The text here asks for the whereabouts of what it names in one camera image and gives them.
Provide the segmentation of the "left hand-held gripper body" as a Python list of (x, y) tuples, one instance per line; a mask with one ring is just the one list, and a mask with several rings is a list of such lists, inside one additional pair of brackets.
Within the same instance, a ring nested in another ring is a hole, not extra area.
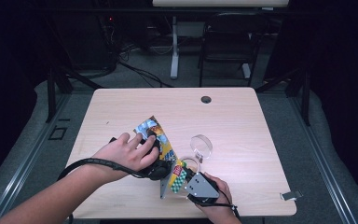
[(150, 166), (140, 170), (134, 171), (128, 167), (120, 165), (118, 163), (113, 163), (113, 169), (126, 172), (130, 175), (133, 175), (137, 178), (148, 178), (153, 181), (160, 181), (160, 198), (165, 197), (165, 191), (167, 188), (168, 178), (172, 170), (171, 161), (163, 161), (156, 159)]

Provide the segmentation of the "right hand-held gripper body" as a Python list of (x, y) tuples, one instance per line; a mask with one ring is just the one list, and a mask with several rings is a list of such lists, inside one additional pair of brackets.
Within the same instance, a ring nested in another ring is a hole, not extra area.
[(199, 205), (213, 204), (220, 196), (216, 182), (202, 173), (195, 173), (187, 180), (185, 191), (187, 198)]

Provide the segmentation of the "yellow spouted snack pouch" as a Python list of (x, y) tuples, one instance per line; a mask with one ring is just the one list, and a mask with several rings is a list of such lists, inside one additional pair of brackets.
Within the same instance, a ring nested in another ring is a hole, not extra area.
[(152, 116), (149, 119), (146, 119), (144, 122), (136, 126), (133, 131), (135, 133), (140, 133), (144, 140), (147, 139), (147, 136), (150, 133), (155, 133), (157, 135), (160, 142), (158, 159), (172, 162), (172, 170), (170, 177), (168, 178), (165, 196), (168, 191), (178, 193), (186, 181), (186, 174), (183, 171), (183, 164), (178, 159), (172, 148), (171, 142), (156, 118)]

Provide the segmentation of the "clear glass jar with lid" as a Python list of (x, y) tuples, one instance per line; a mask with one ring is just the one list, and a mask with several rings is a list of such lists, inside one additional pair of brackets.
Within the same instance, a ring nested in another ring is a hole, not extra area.
[(190, 153), (180, 158), (184, 173), (186, 174), (185, 168), (195, 173), (200, 172), (202, 164), (211, 157), (212, 152), (213, 144), (208, 137), (203, 134), (194, 135), (190, 139)]

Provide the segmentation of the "person's right hand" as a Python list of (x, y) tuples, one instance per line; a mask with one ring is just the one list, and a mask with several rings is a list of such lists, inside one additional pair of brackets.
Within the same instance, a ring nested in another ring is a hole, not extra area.
[(205, 175), (212, 179), (217, 184), (217, 187), (221, 190), (219, 198), (216, 200), (216, 202), (222, 203), (223, 206), (200, 206), (197, 204), (196, 207), (199, 208), (199, 210), (202, 211), (208, 219), (217, 217), (235, 217), (232, 210), (227, 207), (227, 204), (231, 204), (232, 201), (227, 182), (208, 173), (205, 173)]

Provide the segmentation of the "person's left hand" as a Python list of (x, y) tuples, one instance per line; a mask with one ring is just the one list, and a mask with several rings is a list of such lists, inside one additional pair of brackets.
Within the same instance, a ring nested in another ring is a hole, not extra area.
[[(137, 133), (132, 139), (128, 133), (123, 133), (117, 140), (102, 147), (93, 158), (115, 162), (133, 171), (140, 171), (151, 165), (159, 155), (154, 147), (156, 137), (149, 136), (141, 145), (143, 136)], [(117, 181), (127, 175), (123, 171), (115, 171), (102, 165), (91, 165), (91, 172), (97, 175), (103, 183)]]

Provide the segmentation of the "grey tape strip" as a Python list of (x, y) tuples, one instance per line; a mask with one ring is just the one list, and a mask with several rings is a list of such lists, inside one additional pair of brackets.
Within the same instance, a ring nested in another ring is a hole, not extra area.
[(296, 191), (281, 193), (280, 196), (285, 201), (296, 201), (297, 199), (301, 198), (303, 194), (300, 190), (296, 190)]

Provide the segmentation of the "white desk leg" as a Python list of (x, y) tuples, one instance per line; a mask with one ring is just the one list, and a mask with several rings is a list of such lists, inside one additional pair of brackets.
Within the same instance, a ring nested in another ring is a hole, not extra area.
[(177, 37), (177, 19), (172, 18), (172, 65), (171, 79), (178, 78), (179, 53), (178, 53), (178, 37)]

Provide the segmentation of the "black metal stand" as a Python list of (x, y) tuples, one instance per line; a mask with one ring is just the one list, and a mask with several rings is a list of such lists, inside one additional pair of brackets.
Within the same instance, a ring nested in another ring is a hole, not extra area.
[(289, 80), (289, 84), (284, 91), (287, 97), (297, 97), (299, 91), (302, 91), (300, 116), (305, 124), (310, 126), (310, 74), (305, 68), (296, 68), (282, 76), (275, 77), (267, 84), (256, 88), (255, 91), (257, 93), (267, 91), (285, 80)]
[(102, 86), (91, 81), (90, 79), (81, 76), (78, 72), (70, 69), (66, 66), (59, 66), (56, 68), (51, 68), (47, 75), (47, 84), (48, 84), (48, 117), (47, 122), (51, 122), (57, 113), (57, 104), (56, 104), (56, 90), (58, 87), (59, 90), (64, 94), (70, 94), (74, 88), (69, 81), (69, 78), (74, 78), (86, 86), (98, 90)]

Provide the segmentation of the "black folding chair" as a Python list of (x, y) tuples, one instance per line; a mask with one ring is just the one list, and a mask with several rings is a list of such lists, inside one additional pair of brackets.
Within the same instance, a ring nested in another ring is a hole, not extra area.
[(244, 78), (250, 86), (263, 37), (269, 20), (260, 14), (223, 12), (212, 15), (203, 25), (198, 68), (199, 86), (204, 79), (204, 63), (237, 63), (250, 66)]

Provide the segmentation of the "dark computer tower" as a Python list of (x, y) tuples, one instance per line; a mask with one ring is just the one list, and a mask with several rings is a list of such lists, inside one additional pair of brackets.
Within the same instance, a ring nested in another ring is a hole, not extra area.
[(108, 48), (96, 16), (60, 14), (53, 20), (76, 70), (110, 70), (116, 66), (115, 53)]

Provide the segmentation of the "white desk top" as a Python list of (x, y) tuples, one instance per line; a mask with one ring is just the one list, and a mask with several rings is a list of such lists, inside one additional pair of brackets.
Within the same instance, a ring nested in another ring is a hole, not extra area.
[(152, 0), (154, 7), (287, 7), (290, 0)]

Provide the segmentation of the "aluminium floor rail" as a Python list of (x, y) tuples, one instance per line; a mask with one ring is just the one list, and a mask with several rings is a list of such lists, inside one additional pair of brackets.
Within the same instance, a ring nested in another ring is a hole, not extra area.
[(296, 118), (300, 126), (310, 142), (310, 153), (316, 163), (319, 173), (324, 181), (331, 200), (337, 210), (342, 224), (358, 224), (350, 205), (345, 198), (343, 191), (338, 184), (331, 167), (322, 151), (320, 142), (315, 135), (314, 129), (306, 123), (300, 112), (300, 102), (297, 98), (289, 98), (288, 102), (294, 109)]
[(58, 100), (56, 105), (56, 112), (53, 117), (49, 120), (48, 123), (43, 125), (42, 130), (39, 132), (38, 136), (35, 139), (35, 143), (29, 150), (29, 152), (23, 157), (19, 167), (16, 169), (16, 172), (8, 182), (1, 198), (0, 198), (0, 217), (7, 213), (11, 208), (12, 204), (15, 202), (18, 194), (20, 193), (22, 186), (24, 185), (26, 179), (31, 173), (41, 151), (43, 144), (47, 141), (48, 135), (53, 133), (55, 130), (55, 123), (58, 120), (58, 116), (66, 107), (68, 101), (70, 100), (70, 94), (64, 94)]

